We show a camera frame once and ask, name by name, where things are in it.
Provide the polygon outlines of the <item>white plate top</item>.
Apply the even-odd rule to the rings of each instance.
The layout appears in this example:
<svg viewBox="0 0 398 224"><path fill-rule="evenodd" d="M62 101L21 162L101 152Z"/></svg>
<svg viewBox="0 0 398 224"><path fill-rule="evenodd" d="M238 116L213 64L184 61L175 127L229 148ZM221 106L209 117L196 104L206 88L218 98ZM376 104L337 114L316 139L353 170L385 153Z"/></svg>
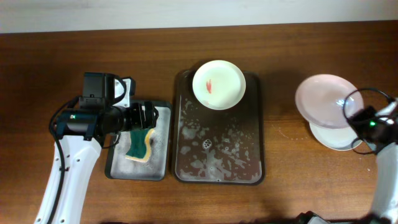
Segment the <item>white plate top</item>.
<svg viewBox="0 0 398 224"><path fill-rule="evenodd" d="M227 110L242 100L246 79L235 64L212 60L194 73L192 89L202 105L212 110Z"/></svg>

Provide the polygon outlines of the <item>green yellow sponge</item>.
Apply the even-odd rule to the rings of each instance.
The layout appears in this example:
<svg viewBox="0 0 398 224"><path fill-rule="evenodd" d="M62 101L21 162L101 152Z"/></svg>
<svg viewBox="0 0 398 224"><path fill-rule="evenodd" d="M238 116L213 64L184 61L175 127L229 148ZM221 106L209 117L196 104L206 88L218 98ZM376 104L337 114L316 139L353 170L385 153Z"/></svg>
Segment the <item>green yellow sponge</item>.
<svg viewBox="0 0 398 224"><path fill-rule="evenodd" d="M154 129L131 131L131 145L125 158L136 162L147 162L152 154L150 141L153 133Z"/></svg>

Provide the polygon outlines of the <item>white plate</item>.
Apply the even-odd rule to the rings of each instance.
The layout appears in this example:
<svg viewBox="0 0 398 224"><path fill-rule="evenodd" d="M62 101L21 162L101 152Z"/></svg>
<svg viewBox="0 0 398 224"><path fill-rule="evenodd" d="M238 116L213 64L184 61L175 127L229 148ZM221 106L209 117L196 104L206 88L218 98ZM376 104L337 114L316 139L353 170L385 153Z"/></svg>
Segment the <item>white plate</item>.
<svg viewBox="0 0 398 224"><path fill-rule="evenodd" d="M364 108L352 83L329 74L305 79L296 90L295 104L308 122L329 129L348 127L345 118Z"/></svg>
<svg viewBox="0 0 398 224"><path fill-rule="evenodd" d="M194 73L192 89L202 105L212 110L227 110L242 100L246 79L235 64L212 60Z"/></svg>
<svg viewBox="0 0 398 224"><path fill-rule="evenodd" d="M336 151L349 151L358 147L362 140L351 127L342 129L328 129L309 123L310 130L318 142Z"/></svg>

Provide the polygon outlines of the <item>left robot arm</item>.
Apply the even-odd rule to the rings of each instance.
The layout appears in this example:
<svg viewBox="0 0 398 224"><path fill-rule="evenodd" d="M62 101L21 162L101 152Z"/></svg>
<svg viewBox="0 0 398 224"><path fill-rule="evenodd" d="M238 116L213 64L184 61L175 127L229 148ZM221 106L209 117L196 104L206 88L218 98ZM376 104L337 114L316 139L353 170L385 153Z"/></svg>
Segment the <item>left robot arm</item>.
<svg viewBox="0 0 398 224"><path fill-rule="evenodd" d="M55 140L52 170L36 223L79 223L88 182L108 134L129 134L127 161L147 163L159 110L151 101L103 110L68 108L50 123Z"/></svg>

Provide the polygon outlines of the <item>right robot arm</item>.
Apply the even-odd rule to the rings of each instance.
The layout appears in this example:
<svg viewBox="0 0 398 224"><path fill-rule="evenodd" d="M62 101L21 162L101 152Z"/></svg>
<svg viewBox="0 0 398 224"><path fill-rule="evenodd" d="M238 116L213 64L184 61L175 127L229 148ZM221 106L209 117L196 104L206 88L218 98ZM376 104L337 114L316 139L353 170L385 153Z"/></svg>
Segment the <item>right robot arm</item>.
<svg viewBox="0 0 398 224"><path fill-rule="evenodd" d="M348 124L376 156L377 184L369 213L357 223L397 223L397 100L348 117Z"/></svg>

